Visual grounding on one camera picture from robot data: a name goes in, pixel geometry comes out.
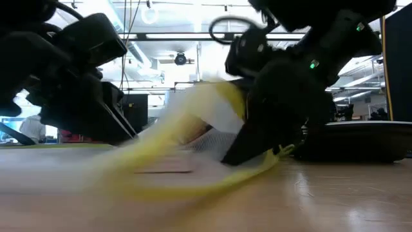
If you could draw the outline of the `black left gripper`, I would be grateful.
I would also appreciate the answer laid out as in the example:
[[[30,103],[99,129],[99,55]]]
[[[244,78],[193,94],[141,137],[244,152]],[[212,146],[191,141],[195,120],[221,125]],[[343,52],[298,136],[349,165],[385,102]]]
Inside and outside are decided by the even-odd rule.
[[[32,104],[41,107],[41,122],[97,142],[120,145],[137,137],[118,104],[105,97],[108,82],[86,73],[62,72],[32,77],[25,90]]]

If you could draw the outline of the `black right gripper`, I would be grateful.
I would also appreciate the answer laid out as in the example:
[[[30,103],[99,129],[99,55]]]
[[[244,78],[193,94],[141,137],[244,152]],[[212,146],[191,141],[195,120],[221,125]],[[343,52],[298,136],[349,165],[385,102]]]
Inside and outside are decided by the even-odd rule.
[[[330,120],[332,96],[325,89],[333,77],[330,64],[312,60],[274,59],[243,69],[253,80],[247,119],[221,160],[240,164],[279,145],[298,145],[302,125],[323,126]]]

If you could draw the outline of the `white mesh pouch yellow trim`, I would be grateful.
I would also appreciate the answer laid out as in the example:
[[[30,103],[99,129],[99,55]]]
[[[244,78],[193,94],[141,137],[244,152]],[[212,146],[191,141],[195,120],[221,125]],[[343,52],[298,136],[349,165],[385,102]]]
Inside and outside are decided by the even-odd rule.
[[[189,198],[224,191],[273,168],[294,145],[265,149],[253,162],[220,162],[244,125],[245,101],[229,82],[187,89],[137,140],[93,160],[88,185],[117,197]]]

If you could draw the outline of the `black backpack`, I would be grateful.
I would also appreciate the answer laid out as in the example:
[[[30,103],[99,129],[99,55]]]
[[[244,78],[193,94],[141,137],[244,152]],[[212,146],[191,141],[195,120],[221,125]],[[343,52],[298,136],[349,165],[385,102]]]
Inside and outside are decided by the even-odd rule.
[[[310,128],[292,155],[314,162],[386,162],[407,157],[412,151],[412,122],[331,122]]]

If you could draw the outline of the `black partition curtain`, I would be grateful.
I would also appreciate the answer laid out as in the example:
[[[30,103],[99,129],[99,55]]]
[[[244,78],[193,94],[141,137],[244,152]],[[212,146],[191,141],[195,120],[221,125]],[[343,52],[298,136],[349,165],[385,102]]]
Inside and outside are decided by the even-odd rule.
[[[389,117],[412,122],[412,2],[384,20],[382,42]]]

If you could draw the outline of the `black cabinet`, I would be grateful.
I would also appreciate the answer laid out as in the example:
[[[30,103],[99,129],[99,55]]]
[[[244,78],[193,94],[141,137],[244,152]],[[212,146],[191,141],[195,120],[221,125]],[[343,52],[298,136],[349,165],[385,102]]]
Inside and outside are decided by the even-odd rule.
[[[129,94],[122,99],[124,117],[140,133],[148,122],[148,94]]]

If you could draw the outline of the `red storage rack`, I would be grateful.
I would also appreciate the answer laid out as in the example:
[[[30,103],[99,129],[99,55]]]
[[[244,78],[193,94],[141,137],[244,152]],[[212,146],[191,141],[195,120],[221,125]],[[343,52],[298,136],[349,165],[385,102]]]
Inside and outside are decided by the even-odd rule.
[[[93,139],[67,130],[58,130],[61,143],[93,142]]]

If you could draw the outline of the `person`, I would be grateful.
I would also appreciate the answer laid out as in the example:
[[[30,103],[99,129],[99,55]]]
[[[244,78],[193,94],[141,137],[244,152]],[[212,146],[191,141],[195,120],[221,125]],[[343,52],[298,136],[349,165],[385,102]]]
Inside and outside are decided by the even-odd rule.
[[[41,123],[40,115],[31,115],[25,118],[20,125],[19,131],[32,139],[36,144],[43,142],[46,138],[46,126]]]

